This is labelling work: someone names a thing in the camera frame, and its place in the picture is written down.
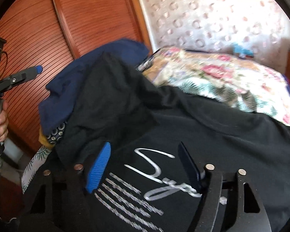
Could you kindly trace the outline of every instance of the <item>pink flower print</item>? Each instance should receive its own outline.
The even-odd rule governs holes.
[[[245,91],[244,90],[242,90],[242,89],[236,89],[235,90],[235,93],[237,93],[237,94],[242,94],[242,93],[245,93]]]
[[[266,83],[263,83],[263,84],[262,84],[262,88],[263,88],[264,90],[268,91],[268,92],[271,91],[271,88],[270,88],[270,87],[267,87],[267,86],[266,86]]]
[[[228,55],[219,55],[218,59],[221,61],[230,61],[231,58]]]
[[[274,70],[272,70],[271,68],[265,67],[264,69],[268,74],[272,75],[276,81],[281,80],[281,78],[277,75],[277,73]]]
[[[226,69],[224,66],[217,66],[217,65],[207,65],[202,68],[202,70],[211,75],[214,78],[232,78],[233,71]]]
[[[282,118],[283,122],[289,124],[290,123],[290,114],[285,114]]]
[[[173,56],[177,53],[180,52],[181,49],[177,48],[177,47],[170,47],[168,50],[166,50],[164,53],[162,53],[162,55],[164,56]]]

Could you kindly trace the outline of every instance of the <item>wooden slatted door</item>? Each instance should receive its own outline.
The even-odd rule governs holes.
[[[7,92],[9,128],[40,147],[38,104],[45,85],[74,58],[122,37],[143,41],[129,0],[16,0],[0,21],[9,61],[4,76],[42,65],[37,79]],[[0,63],[0,74],[5,57]]]

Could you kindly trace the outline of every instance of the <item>black t-shirt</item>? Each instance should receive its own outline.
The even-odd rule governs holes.
[[[105,141],[111,156],[87,196],[98,231],[187,231],[200,195],[178,157],[180,142],[217,170],[245,169],[272,231],[290,218],[290,127],[177,88],[155,88],[108,54],[88,73],[56,151],[68,166],[97,156]]]

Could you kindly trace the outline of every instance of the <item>metal screw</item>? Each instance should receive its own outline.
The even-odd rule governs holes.
[[[83,169],[83,165],[82,164],[76,164],[74,166],[74,170],[81,170],[81,169]]]
[[[246,171],[245,171],[244,169],[239,169],[239,170],[238,170],[238,173],[239,173],[240,175],[246,175]]]
[[[48,170],[48,169],[45,170],[45,171],[43,172],[43,175],[44,175],[44,176],[48,176],[48,175],[50,175],[50,170]]]
[[[212,164],[206,164],[206,169],[208,169],[208,170],[214,170],[215,169],[215,166],[214,165],[212,165]]]

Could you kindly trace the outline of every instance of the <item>patterned fabric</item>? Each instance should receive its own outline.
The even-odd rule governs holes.
[[[47,149],[45,146],[41,146],[41,148],[33,156],[22,175],[22,193],[25,193],[34,175],[36,174],[36,171],[38,171],[40,166],[45,163],[50,152],[51,150]]]
[[[139,69],[156,86],[216,99],[245,112],[264,113],[290,126],[290,94],[283,75],[232,55],[162,48]]]
[[[67,124],[67,121],[65,121],[64,123],[61,123],[56,129],[52,130],[52,133],[47,137],[47,141],[50,144],[56,145],[59,142],[59,140],[63,136],[63,132],[66,128],[66,124]]]

